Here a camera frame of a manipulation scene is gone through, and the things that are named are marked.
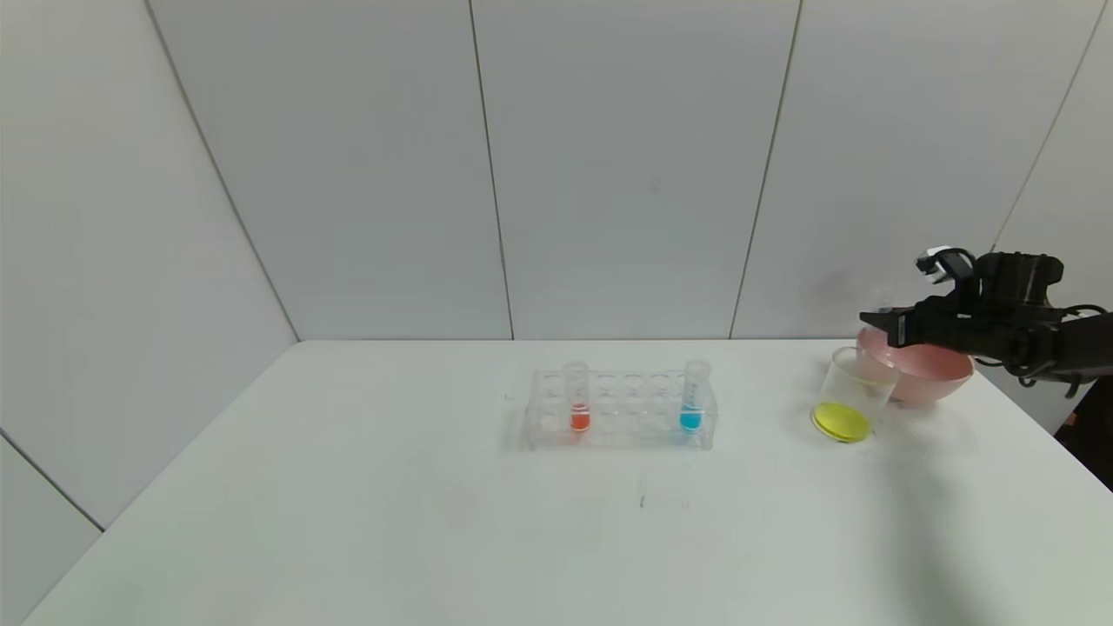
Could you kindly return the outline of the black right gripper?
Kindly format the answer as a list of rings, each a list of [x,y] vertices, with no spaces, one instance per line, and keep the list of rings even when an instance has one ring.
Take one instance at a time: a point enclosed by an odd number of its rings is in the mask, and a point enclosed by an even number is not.
[[[929,344],[966,356],[981,356],[982,345],[969,317],[963,317],[957,296],[929,296],[909,309],[861,310],[866,326],[888,334],[890,346]]]

